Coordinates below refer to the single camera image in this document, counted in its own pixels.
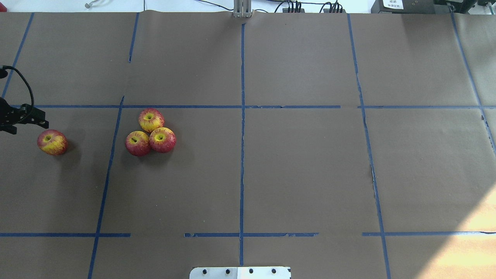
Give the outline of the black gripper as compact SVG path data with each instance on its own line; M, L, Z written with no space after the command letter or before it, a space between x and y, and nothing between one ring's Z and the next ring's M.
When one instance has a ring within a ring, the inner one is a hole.
M43 129L49 128L46 113L30 104L23 104L19 108L10 106L3 98L0 99L0 130L9 134L17 134L16 124L34 124Z

